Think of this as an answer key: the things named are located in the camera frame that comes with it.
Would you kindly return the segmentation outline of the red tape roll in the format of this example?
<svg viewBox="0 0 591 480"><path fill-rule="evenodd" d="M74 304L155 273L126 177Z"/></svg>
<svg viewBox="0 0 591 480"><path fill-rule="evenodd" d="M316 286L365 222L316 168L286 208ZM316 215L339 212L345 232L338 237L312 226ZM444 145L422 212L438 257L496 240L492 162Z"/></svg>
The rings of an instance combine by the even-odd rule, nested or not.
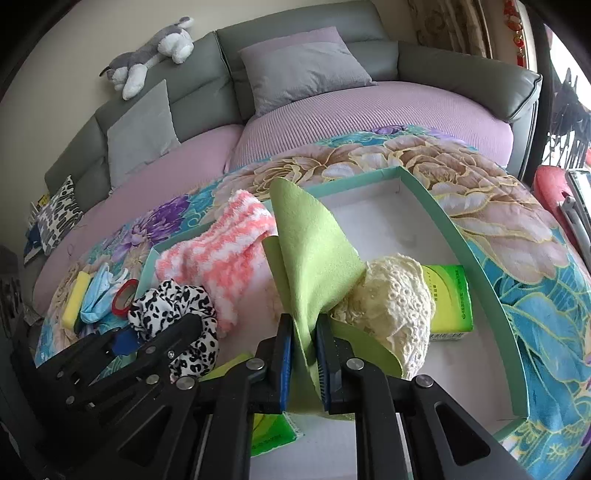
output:
<svg viewBox="0 0 591 480"><path fill-rule="evenodd" d="M125 281L113 297L111 311L119 318L126 318L131 304L134 301L139 281L129 279Z"/></svg>

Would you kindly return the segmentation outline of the light blue face mask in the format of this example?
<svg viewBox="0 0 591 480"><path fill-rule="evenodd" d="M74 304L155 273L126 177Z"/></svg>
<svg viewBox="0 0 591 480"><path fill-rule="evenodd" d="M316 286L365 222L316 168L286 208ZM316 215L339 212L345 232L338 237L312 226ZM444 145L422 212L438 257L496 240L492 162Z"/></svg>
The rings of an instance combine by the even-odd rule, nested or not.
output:
<svg viewBox="0 0 591 480"><path fill-rule="evenodd" d="M107 263L103 263L84 295L79 312L80 320L85 324L95 324L112 313L112 302L116 293L129 279L129 271L123 268L114 275Z"/></svg>

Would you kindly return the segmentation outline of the leopard print scrunchie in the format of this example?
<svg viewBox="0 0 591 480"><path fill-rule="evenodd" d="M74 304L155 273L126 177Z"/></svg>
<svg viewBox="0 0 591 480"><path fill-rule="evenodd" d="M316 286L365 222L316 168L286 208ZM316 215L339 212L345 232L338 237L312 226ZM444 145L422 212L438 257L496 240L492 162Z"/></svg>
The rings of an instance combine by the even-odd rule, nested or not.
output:
<svg viewBox="0 0 591 480"><path fill-rule="evenodd" d="M143 341L155 338L187 317L200 324L201 333L169 363L170 381L182 376L204 377L214 369L219 352L216 311L202 286L162 281L134 300L127 319Z"/></svg>

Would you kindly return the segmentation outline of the yellow green sponge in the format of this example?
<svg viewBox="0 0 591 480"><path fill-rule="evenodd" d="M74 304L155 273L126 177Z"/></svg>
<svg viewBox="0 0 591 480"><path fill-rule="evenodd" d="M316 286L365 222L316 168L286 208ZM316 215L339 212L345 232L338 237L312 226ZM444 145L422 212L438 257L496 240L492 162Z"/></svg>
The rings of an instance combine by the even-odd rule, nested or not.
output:
<svg viewBox="0 0 591 480"><path fill-rule="evenodd" d="M77 274L61 318L65 330L73 331L92 276L84 271Z"/></svg>

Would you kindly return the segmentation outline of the cream lace scrunchie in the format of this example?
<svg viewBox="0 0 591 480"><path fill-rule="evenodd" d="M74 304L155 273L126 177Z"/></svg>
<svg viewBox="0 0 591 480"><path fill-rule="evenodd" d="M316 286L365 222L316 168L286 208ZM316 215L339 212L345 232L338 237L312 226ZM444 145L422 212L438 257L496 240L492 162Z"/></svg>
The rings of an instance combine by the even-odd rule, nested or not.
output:
<svg viewBox="0 0 591 480"><path fill-rule="evenodd" d="M366 271L334 309L335 321L373 337L400 362L410 380L425 364L435 302L415 259L397 253L366 263Z"/></svg>

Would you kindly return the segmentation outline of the pink white fuzzy sock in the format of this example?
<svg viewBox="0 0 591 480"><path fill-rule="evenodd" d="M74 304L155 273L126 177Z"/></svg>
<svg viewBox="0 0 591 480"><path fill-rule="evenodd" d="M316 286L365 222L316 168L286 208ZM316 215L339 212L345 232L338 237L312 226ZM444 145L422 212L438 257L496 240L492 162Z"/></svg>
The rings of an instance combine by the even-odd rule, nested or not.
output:
<svg viewBox="0 0 591 480"><path fill-rule="evenodd" d="M160 254L156 277L204 287L221 335L228 334L238 323L238 301L266 258L263 240L276 233L273 214L252 193L238 190L208 230Z"/></svg>

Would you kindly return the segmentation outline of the green microfiber cloth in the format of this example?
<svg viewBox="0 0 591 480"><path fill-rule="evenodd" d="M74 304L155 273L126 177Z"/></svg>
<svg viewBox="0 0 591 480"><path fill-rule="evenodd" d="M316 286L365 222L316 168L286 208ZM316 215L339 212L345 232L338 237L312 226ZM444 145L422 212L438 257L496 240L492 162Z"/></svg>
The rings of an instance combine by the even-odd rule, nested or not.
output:
<svg viewBox="0 0 591 480"><path fill-rule="evenodd" d="M270 184L277 233L263 240L266 258L238 302L238 324L221 340L219 363L256 350L276 333L276 309L294 323L291 413L322 415L318 361L312 332L361 279L365 264L332 213L310 193L286 179Z"/></svg>

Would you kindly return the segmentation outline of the green tissue pack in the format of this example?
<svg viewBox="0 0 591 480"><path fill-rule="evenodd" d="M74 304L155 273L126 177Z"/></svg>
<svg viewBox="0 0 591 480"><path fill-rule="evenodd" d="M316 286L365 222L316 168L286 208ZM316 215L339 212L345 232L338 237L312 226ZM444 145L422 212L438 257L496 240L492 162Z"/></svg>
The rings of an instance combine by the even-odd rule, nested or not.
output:
<svg viewBox="0 0 591 480"><path fill-rule="evenodd" d="M424 265L423 273L435 302L430 340L455 341L472 332L472 301L464 267Z"/></svg>

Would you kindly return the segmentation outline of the small green yellow packet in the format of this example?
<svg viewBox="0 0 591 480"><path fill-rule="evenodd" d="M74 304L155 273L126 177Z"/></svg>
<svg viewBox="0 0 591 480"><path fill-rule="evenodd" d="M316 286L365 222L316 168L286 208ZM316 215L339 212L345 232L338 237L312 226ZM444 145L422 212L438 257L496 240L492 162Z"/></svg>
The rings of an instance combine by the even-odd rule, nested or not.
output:
<svg viewBox="0 0 591 480"><path fill-rule="evenodd" d="M301 430L287 413L259 414L253 417L250 456L257 457L290 445L301 438Z"/></svg>

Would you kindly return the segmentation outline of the blue book on sofa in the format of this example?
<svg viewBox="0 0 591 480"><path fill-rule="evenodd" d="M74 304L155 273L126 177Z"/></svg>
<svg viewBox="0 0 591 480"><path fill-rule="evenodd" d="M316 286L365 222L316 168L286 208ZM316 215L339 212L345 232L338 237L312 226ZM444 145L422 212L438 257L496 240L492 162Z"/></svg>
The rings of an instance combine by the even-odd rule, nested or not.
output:
<svg viewBox="0 0 591 480"><path fill-rule="evenodd" d="M26 244L23 253L23 264L26 265L43 252L38 224L35 223L26 232Z"/></svg>

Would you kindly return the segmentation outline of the black white patterned cushion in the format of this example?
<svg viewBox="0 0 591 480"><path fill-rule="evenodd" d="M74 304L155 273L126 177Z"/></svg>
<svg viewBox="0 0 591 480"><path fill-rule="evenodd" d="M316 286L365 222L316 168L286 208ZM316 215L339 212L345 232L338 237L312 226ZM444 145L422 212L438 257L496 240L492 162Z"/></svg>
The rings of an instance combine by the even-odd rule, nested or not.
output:
<svg viewBox="0 0 591 480"><path fill-rule="evenodd" d="M44 254L49 257L65 236L82 218L74 192L74 182L68 176L37 217L37 226Z"/></svg>

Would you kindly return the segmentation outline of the teal shallow box tray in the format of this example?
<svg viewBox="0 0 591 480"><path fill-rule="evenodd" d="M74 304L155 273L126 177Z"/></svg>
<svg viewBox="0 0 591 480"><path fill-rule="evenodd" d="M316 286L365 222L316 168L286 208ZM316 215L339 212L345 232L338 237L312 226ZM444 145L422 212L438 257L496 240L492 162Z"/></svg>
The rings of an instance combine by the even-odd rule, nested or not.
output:
<svg viewBox="0 0 591 480"><path fill-rule="evenodd" d="M194 479L249 476L256 411L294 395L293 366L329 415L353 415L362 479L523 479L525 470L437 382L421 373L435 304L422 266L398 255L363 262L325 206L277 179L270 204L238 191L201 235L166 248L154 271L164 285L202 286L218 320L245 282L235 267L263 248L286 312L271 344L218 381L204 413Z"/></svg>

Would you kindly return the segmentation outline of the left grey cushion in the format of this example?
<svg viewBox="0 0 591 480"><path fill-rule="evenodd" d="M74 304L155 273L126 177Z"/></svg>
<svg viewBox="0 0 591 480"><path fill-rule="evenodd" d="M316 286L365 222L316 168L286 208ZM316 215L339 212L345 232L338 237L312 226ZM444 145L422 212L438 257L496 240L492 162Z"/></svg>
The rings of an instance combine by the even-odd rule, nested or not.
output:
<svg viewBox="0 0 591 480"><path fill-rule="evenodd" d="M119 188L145 166L179 146L167 82L162 80L107 131L111 189Z"/></svg>

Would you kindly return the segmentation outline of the floral blue blanket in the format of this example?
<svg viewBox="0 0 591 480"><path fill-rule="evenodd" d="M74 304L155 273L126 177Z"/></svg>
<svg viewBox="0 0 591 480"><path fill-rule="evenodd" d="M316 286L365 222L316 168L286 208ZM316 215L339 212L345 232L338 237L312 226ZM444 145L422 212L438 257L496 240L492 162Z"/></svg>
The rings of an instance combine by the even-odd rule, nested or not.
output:
<svg viewBox="0 0 591 480"><path fill-rule="evenodd" d="M260 200L277 178L301 187L403 167L430 192L475 255L503 306L522 359L530 415L504 441L537 479L564 479L590 447L590 276L555 218L514 176L456 139L423 127L356 132L275 155L143 207L110 226L58 278L35 360L76 337L61 318L78 272L139 271L150 247L211 221L238 190Z"/></svg>

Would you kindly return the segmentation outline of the husky plush toy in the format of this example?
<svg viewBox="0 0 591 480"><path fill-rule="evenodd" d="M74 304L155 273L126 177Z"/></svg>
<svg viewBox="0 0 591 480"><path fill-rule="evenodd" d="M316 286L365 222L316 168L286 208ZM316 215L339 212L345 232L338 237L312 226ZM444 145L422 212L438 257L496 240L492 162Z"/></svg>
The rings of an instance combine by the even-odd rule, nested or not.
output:
<svg viewBox="0 0 591 480"><path fill-rule="evenodd" d="M137 50L115 57L99 76L105 77L123 100L132 99L143 89L150 68L165 59L176 65L187 60L194 48L189 33L193 23L192 17L181 17L157 31Z"/></svg>

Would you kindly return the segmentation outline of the pink plastic stool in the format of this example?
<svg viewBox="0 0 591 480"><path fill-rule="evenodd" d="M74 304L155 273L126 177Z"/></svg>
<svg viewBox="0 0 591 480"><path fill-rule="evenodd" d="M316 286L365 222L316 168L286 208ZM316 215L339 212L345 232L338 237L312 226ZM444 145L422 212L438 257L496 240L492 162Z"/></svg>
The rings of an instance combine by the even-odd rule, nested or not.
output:
<svg viewBox="0 0 591 480"><path fill-rule="evenodd" d="M590 267L590 170L543 165L535 173L533 189Z"/></svg>

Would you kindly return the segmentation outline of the grey sofa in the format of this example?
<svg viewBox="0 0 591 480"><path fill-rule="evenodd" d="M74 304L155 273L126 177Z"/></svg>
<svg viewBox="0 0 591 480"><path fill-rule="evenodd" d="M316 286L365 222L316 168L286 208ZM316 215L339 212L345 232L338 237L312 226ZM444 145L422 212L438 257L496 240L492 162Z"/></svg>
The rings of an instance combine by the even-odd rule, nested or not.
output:
<svg viewBox="0 0 591 480"><path fill-rule="evenodd" d="M114 182L108 132L136 102L100 106L46 172L66 181L82 217L45 256L32 306L45 314L71 264L123 223L230 170L332 135L397 123L436 127L520 175L529 153L541 75L504 62L391 40L368 1L287 10L196 40L181 65L163 61L145 89L167 88L166 127L178 147L122 142L144 169Z"/></svg>

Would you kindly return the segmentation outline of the right grey purple cushion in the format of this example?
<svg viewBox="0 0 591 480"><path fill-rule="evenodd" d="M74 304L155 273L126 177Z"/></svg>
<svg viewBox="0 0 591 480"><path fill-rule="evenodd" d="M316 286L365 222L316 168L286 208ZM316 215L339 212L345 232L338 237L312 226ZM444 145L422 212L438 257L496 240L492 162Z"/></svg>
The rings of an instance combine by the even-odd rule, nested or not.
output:
<svg viewBox="0 0 591 480"><path fill-rule="evenodd" d="M262 41L239 56L257 117L312 96L374 84L334 26Z"/></svg>

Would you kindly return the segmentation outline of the beige patterned curtain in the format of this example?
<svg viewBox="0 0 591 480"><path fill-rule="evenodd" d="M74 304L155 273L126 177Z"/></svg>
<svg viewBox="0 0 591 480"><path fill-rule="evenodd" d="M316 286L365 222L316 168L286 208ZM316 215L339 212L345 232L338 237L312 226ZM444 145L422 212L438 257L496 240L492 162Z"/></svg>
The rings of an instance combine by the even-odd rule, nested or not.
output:
<svg viewBox="0 0 591 480"><path fill-rule="evenodd" d="M418 43L482 58L493 58L481 1L409 0Z"/></svg>

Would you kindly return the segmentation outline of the red hanging decoration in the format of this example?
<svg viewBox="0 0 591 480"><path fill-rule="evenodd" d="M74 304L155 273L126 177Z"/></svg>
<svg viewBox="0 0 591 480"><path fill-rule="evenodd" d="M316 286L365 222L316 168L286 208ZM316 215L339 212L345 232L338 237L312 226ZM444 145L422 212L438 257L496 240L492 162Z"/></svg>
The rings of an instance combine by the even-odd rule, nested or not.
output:
<svg viewBox="0 0 591 480"><path fill-rule="evenodd" d="M512 41L516 49L516 62L522 68L528 67L527 49L524 36L524 25L517 2L503 1L504 24L511 31Z"/></svg>

